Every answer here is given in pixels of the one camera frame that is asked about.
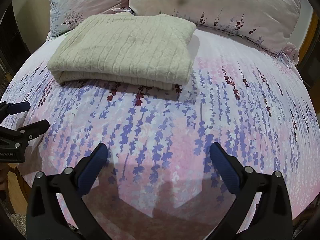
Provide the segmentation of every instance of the wall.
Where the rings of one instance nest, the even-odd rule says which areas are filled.
[[[312,17],[312,6],[308,0],[301,0],[301,11],[295,29],[290,35],[289,42],[293,43],[297,49],[300,49],[305,36],[307,35],[309,24]]]
[[[50,31],[49,0],[13,0],[12,5],[21,36],[32,54]]]

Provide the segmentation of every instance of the folded sweater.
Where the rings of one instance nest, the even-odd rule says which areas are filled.
[[[187,45],[195,29],[165,14],[90,16],[68,34],[47,67],[58,83],[103,79],[169,90],[189,81]]]

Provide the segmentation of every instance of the blue gripper pad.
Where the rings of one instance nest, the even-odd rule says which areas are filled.
[[[240,178],[228,160],[227,153],[218,142],[210,146],[210,159],[218,170],[223,182],[231,194],[240,193]]]
[[[30,103],[29,102],[21,102],[17,104],[13,104],[8,106],[7,109],[7,114],[17,114],[17,113],[22,113],[25,111],[28,111],[30,109]]]
[[[106,164],[108,159],[108,148],[105,144],[99,144],[92,152],[92,159],[88,162],[81,175],[78,178],[78,194],[80,196],[87,195],[99,175],[102,167]]]

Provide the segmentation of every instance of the bedsheet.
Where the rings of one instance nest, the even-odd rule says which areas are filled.
[[[319,125],[307,90],[284,62],[240,37],[197,29],[186,86],[165,91],[101,80],[60,86],[46,64],[64,38],[47,41],[16,74],[2,101],[28,100],[31,109],[2,125],[51,124],[19,165],[30,185],[37,171],[60,173],[99,142],[107,145],[109,161],[83,200],[113,239],[208,235],[235,198],[208,156],[215,141],[257,172],[280,170],[293,217],[319,193]],[[241,230],[258,201],[257,194]]]

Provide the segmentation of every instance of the hand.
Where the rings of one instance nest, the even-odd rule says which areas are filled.
[[[9,172],[8,163],[0,163],[0,191],[7,189],[7,175]]]

